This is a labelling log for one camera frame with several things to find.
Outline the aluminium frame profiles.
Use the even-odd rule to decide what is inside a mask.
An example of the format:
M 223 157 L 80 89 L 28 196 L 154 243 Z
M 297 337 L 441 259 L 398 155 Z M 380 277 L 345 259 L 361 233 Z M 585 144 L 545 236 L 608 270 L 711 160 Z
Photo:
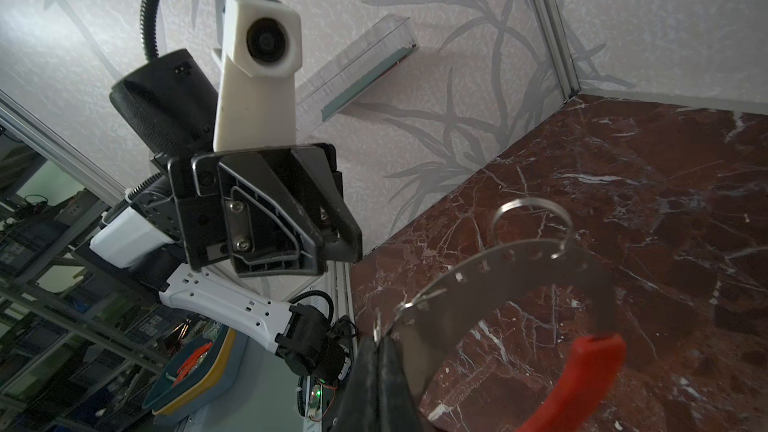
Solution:
M 767 0 L 280 0 L 298 11 L 304 84 L 389 14 L 417 50 L 310 130 L 350 200 L 426 207 L 580 91 L 767 101 Z M 1 90 L 36 143 L 108 202 L 150 172 L 109 103 L 145 62 L 140 0 L 1 0 Z

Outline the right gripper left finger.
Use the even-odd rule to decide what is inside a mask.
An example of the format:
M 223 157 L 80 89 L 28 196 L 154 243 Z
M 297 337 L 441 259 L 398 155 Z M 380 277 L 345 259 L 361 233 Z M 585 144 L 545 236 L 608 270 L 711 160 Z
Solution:
M 378 419 L 379 355 L 378 344 L 372 337 L 364 337 L 342 393 L 336 411 L 336 424 L 331 431 L 374 432 L 379 430 Z

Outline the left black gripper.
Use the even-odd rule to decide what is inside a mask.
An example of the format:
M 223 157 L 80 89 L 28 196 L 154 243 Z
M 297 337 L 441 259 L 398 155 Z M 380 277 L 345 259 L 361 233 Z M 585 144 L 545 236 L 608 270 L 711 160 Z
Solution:
M 329 143 L 174 158 L 170 236 L 194 270 L 230 263 L 240 278 L 319 276 L 362 258 L 362 231 L 343 197 Z

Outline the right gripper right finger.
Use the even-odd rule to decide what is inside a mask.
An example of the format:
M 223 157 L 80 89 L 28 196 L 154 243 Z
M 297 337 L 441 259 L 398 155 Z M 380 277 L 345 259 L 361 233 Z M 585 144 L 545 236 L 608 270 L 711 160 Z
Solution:
M 422 432 L 426 428 L 390 337 L 379 343 L 379 430 Z

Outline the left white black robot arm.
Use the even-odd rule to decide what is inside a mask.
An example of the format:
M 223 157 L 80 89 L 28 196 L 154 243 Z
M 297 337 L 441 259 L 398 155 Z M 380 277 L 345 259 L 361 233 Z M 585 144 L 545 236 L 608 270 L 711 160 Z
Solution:
M 245 278 L 320 276 L 362 256 L 329 143 L 214 152 L 217 92 L 186 50 L 118 81 L 110 100 L 153 152 L 154 176 L 115 207 L 90 248 L 144 275 L 161 302 L 252 338 L 299 376 L 336 385 L 351 359 L 332 311 L 268 299 Z

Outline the metal keyring plate red handle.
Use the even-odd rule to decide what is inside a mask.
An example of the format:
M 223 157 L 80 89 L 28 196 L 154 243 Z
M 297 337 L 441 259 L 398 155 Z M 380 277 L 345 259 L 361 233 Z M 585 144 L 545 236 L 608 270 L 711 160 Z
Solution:
M 503 218 L 512 212 L 544 212 L 556 219 L 559 237 L 504 240 Z M 522 431 L 577 431 L 609 394 L 627 354 L 616 325 L 617 298 L 610 270 L 577 245 L 569 213 L 544 198 L 514 199 L 499 206 L 490 225 L 489 245 L 435 278 L 398 305 L 387 327 L 374 330 L 378 344 L 390 337 L 397 349 L 410 394 L 418 407 L 440 368 L 466 339 L 493 321 L 513 321 L 534 345 L 542 328 L 523 306 L 543 298 L 556 304 L 557 292 L 582 297 L 591 327 L 571 340 L 564 367 L 540 405 L 523 420 Z

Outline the clear plastic wall bin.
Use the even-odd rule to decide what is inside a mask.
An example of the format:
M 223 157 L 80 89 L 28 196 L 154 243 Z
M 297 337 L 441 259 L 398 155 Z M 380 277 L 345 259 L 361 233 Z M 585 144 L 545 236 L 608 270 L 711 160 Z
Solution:
M 376 22 L 297 88 L 297 140 L 307 140 L 418 48 L 408 17 L 388 14 Z

